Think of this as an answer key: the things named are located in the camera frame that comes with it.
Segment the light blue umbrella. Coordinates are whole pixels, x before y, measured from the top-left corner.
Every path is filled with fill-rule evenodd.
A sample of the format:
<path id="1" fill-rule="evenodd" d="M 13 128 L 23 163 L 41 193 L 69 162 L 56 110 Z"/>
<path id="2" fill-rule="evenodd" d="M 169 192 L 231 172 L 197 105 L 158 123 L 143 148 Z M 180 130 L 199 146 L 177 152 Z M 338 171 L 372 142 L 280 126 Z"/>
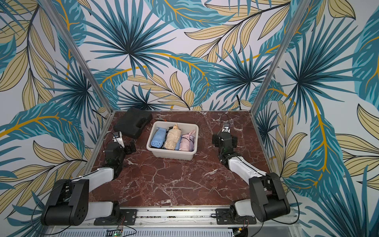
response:
<path id="1" fill-rule="evenodd" d="M 162 127 L 157 127 L 156 132 L 151 140 L 151 146 L 153 148 L 160 149 L 163 147 L 167 135 L 167 129 Z"/>
<path id="2" fill-rule="evenodd" d="M 175 147 L 175 151 L 178 151 L 180 149 L 181 139 L 182 139 L 182 137 L 179 138 L 179 140 L 178 140 L 178 142 L 176 144 L 176 147 Z"/>

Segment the pink umbrella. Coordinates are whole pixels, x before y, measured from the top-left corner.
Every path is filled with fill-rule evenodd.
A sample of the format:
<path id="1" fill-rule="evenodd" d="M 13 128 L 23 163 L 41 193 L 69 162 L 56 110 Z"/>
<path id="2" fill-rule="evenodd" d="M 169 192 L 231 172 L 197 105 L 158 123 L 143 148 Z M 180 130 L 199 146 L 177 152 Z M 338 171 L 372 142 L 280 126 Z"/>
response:
<path id="1" fill-rule="evenodd" d="M 179 151 L 192 152 L 194 150 L 195 132 L 196 130 L 192 130 L 191 132 L 182 135 Z"/>

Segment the white plastic storage box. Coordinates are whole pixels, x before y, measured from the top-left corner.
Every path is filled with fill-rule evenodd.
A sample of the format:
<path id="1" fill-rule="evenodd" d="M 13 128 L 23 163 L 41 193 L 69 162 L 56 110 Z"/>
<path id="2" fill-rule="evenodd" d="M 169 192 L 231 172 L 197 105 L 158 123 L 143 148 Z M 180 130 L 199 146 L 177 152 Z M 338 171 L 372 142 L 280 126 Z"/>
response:
<path id="1" fill-rule="evenodd" d="M 196 124 L 156 121 L 146 147 L 157 158 L 191 161 L 197 152 L 198 136 Z"/>

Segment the beige umbrella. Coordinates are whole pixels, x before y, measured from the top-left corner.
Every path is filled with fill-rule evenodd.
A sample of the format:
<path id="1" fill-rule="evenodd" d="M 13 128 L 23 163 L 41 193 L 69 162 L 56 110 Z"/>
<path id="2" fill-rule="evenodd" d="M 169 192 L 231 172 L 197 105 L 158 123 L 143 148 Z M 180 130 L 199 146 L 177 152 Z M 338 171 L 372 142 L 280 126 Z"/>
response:
<path id="1" fill-rule="evenodd" d="M 175 124 L 167 133 L 164 148 L 167 150 L 175 150 L 176 144 L 181 137 L 181 134 L 181 130 L 179 129 L 178 125 Z"/>

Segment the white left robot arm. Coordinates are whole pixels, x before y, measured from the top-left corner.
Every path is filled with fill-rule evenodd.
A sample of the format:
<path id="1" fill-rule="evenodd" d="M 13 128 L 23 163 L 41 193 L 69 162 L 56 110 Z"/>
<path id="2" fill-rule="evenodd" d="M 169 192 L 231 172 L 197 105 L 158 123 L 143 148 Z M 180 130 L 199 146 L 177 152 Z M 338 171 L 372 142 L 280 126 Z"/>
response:
<path id="1" fill-rule="evenodd" d="M 119 225 L 124 217 L 118 201 L 90 202 L 89 193 L 117 179 L 126 155 L 134 152 L 134 142 L 125 146 L 109 143 L 105 148 L 103 167 L 74 179 L 56 181 L 41 214 L 42 225 L 79 226 L 89 220 L 95 225 Z"/>

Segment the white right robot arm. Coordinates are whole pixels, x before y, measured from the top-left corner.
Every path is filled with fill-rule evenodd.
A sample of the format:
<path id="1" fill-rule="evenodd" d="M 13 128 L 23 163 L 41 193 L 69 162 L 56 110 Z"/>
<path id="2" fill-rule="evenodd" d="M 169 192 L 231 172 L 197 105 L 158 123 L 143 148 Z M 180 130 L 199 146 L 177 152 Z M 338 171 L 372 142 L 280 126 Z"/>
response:
<path id="1" fill-rule="evenodd" d="M 218 148 L 221 164 L 249 186 L 250 198 L 231 205 L 235 217 L 254 217 L 265 222 L 290 213 L 290 204 L 278 175 L 259 170 L 235 152 L 236 137 L 229 132 L 219 132 L 212 135 L 212 144 Z"/>

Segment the green circuit board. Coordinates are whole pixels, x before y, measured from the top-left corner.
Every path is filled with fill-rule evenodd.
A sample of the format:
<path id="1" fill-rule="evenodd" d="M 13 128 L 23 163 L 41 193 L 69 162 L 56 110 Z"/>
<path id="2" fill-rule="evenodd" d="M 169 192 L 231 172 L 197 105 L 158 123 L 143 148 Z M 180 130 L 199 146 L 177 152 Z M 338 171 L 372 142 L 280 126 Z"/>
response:
<path id="1" fill-rule="evenodd" d="M 122 230 L 107 230 L 105 237 L 121 237 L 123 234 Z"/>

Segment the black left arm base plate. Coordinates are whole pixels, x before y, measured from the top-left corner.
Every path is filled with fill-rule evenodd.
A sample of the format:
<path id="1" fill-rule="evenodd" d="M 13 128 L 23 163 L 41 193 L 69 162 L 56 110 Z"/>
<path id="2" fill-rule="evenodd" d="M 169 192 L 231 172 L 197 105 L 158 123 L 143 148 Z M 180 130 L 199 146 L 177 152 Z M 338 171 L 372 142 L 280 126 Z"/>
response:
<path id="1" fill-rule="evenodd" d="M 133 226 L 137 217 L 137 209 L 120 209 L 113 211 L 108 217 L 96 218 L 95 226 Z"/>

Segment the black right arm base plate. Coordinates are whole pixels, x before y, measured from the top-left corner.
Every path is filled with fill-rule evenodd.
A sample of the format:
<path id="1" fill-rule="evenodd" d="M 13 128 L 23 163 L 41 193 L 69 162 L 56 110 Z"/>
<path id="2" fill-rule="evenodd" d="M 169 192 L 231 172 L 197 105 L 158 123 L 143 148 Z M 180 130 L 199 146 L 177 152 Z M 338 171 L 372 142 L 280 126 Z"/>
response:
<path id="1" fill-rule="evenodd" d="M 215 213 L 211 214 L 212 218 L 215 218 L 218 225 L 253 225 L 257 223 L 257 220 L 253 216 L 240 216 L 236 210 L 229 208 L 217 208 Z"/>

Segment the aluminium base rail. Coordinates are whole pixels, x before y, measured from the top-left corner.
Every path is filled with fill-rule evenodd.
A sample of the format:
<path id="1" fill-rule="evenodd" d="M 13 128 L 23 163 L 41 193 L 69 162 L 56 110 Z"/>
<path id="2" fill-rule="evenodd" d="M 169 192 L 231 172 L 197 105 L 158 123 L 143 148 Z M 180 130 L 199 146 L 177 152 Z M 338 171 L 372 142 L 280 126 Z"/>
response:
<path id="1" fill-rule="evenodd" d="M 133 226 L 95 226 L 93 220 L 70 228 L 44 228 L 50 237 L 105 237 L 107 230 L 122 230 L 122 237 L 303 237 L 305 233 L 294 209 L 278 221 L 253 225 L 218 225 L 211 217 L 221 205 L 124 207 L 137 209 Z"/>

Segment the left aluminium corner post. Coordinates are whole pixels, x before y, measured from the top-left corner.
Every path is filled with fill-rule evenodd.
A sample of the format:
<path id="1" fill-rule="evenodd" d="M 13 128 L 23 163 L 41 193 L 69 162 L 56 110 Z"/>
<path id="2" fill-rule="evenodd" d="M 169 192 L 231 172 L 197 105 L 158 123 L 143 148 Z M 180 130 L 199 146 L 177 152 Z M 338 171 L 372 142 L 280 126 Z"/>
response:
<path id="1" fill-rule="evenodd" d="M 86 63 L 84 57 L 82 56 L 77 44 L 75 43 L 73 37 L 71 36 L 69 30 L 64 25 L 63 19 L 59 16 L 59 13 L 55 6 L 53 5 L 52 1 L 42 0 L 39 1 L 41 6 L 46 11 L 48 17 L 52 21 L 52 23 L 55 25 L 57 31 L 62 36 L 63 40 L 65 41 L 68 49 L 71 51 L 73 57 L 75 58 L 77 64 L 81 67 L 82 71 L 84 72 L 85 76 L 87 77 L 88 81 L 93 87 L 93 90 L 97 93 L 102 105 L 106 108 L 107 112 L 112 114 L 113 108 L 110 106 L 108 100 L 103 95 L 99 84 L 97 83 L 93 73 L 91 72 L 88 64 Z"/>

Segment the aluminium corner post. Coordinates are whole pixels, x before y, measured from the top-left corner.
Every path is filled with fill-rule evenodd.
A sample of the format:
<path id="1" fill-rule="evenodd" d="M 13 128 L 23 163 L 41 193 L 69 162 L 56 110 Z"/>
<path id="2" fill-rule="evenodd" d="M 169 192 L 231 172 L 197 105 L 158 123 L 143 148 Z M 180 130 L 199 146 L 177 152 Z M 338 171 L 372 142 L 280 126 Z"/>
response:
<path id="1" fill-rule="evenodd" d="M 88 81 L 93 87 L 93 90 L 97 93 L 102 105 L 106 108 L 107 112 L 112 114 L 113 108 L 110 106 L 108 100 L 103 95 L 99 84 L 97 83 L 93 73 L 91 72 L 88 64 L 86 63 L 84 57 L 82 56 L 77 44 L 75 43 L 73 37 L 71 36 L 69 30 L 64 25 L 63 19 L 59 16 L 59 13 L 55 6 L 53 5 L 52 1 L 42 0 L 39 1 L 41 6 L 46 11 L 48 17 L 52 21 L 52 23 L 55 25 L 57 31 L 62 36 L 63 40 L 65 41 L 68 49 L 71 51 L 73 57 L 75 58 L 77 64 L 81 67 L 82 71 L 84 72 L 85 76 L 87 77 Z"/>
<path id="2" fill-rule="evenodd" d="M 254 103 L 253 103 L 252 108 L 250 110 L 250 115 L 253 116 L 257 112 L 259 105 L 260 105 L 260 102 L 262 101 L 262 98 L 265 95 L 265 91 L 267 90 L 267 88 L 269 86 L 270 80 L 272 79 L 274 72 L 275 72 L 282 56 L 285 54 L 285 52 L 286 52 L 286 50 L 287 50 L 287 48 L 291 42 L 292 37 L 295 35 L 296 29 L 299 26 L 299 24 L 301 23 L 302 17 L 304 16 L 304 14 L 306 12 L 306 9 L 309 6 L 309 3 L 310 3 L 310 1 L 300 1 L 299 2 L 299 6 L 298 6 L 296 12 L 294 13 L 294 16 L 293 16 L 293 18 L 289 24 L 288 31 L 287 31 L 287 33 L 285 33 L 283 35 L 283 39 L 281 41 L 281 44 L 279 45 L 278 50 L 277 50 L 277 52 L 276 52 L 276 54 L 272 60 L 272 63 L 271 63 L 271 65 L 267 71 L 267 74 L 266 74 L 266 76 L 265 76 L 265 78 L 261 84 L 260 90 L 258 91 L 258 93 L 255 97 Z"/>

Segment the right aluminium corner post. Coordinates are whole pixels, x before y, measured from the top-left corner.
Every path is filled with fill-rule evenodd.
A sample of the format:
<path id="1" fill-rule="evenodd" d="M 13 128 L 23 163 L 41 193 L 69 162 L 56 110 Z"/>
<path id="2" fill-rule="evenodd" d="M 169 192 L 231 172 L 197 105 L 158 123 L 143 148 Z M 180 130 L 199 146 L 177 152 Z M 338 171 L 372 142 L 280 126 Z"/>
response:
<path id="1" fill-rule="evenodd" d="M 287 48 L 291 42 L 292 37 L 295 35 L 296 29 L 299 26 L 299 24 L 301 23 L 302 17 L 304 16 L 304 14 L 306 12 L 306 9 L 309 6 L 309 3 L 310 3 L 310 1 L 300 1 L 299 2 L 299 6 L 298 6 L 296 12 L 294 13 L 294 16 L 293 16 L 293 18 L 289 24 L 288 31 L 287 31 L 287 33 L 285 33 L 283 35 L 283 39 L 281 41 L 281 44 L 279 45 L 278 50 L 277 50 L 277 52 L 276 52 L 276 54 L 272 60 L 272 63 L 271 63 L 271 65 L 267 71 L 267 74 L 266 74 L 266 76 L 265 76 L 265 78 L 261 84 L 260 90 L 258 91 L 258 93 L 255 97 L 254 103 L 253 103 L 252 108 L 250 110 L 250 115 L 253 116 L 257 112 L 259 105 L 260 105 L 260 102 L 262 101 L 262 98 L 265 95 L 265 91 L 267 90 L 267 88 L 269 86 L 270 80 L 272 79 L 274 72 L 275 72 L 282 56 L 285 54 L 285 52 L 286 52 L 286 50 L 287 50 Z"/>

